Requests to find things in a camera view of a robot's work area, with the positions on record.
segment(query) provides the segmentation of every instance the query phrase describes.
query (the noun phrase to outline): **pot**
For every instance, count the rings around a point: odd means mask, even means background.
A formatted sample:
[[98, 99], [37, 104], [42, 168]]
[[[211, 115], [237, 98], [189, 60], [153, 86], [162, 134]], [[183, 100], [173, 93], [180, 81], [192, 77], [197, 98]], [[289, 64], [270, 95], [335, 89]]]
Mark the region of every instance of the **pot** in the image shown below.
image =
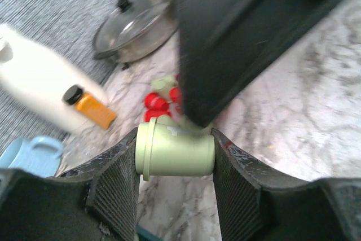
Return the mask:
[[174, 0], [118, 0], [94, 36], [94, 58], [127, 64], [147, 56], [177, 30], [175, 14]]

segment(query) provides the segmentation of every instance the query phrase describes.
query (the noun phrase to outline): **light blue cup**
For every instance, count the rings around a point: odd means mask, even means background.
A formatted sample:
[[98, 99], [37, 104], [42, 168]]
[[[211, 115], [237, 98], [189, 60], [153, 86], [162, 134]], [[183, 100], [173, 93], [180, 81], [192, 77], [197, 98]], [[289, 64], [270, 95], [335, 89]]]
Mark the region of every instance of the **light blue cup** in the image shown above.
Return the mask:
[[63, 149], [60, 141], [50, 137], [17, 138], [0, 156], [0, 168], [20, 168], [43, 178], [54, 176]]

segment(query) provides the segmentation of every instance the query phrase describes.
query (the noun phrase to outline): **small orange bottle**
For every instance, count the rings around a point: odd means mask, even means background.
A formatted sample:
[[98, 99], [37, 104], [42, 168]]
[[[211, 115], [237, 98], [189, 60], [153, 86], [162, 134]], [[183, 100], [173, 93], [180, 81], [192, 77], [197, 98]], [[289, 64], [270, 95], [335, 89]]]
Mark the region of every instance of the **small orange bottle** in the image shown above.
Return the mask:
[[117, 114], [95, 99], [90, 93], [78, 85], [70, 87], [63, 95], [63, 101], [83, 113], [88, 119], [107, 130], [113, 123]]

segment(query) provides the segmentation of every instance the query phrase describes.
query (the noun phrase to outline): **white pitcher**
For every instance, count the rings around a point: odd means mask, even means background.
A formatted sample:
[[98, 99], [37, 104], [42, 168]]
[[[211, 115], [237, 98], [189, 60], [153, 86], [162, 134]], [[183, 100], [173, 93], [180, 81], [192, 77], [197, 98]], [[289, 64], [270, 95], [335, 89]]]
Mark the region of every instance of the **white pitcher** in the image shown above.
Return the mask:
[[82, 86], [107, 105], [102, 87], [69, 61], [8, 25], [0, 25], [1, 88], [59, 128], [79, 134], [94, 123], [62, 101], [73, 85]]

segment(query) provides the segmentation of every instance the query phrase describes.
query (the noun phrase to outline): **marble countertop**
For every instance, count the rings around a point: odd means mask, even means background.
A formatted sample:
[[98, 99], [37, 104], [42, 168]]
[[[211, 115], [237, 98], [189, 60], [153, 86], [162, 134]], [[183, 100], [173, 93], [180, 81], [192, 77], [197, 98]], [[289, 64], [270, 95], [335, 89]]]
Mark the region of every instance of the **marble countertop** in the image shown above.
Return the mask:
[[[178, 36], [118, 67], [105, 88], [118, 118], [68, 138], [60, 172], [143, 121], [153, 78], [177, 74]], [[298, 178], [361, 176], [361, 0], [349, 0], [252, 82], [216, 119], [243, 150]], [[138, 222], [163, 240], [221, 240], [212, 177], [141, 180]]]

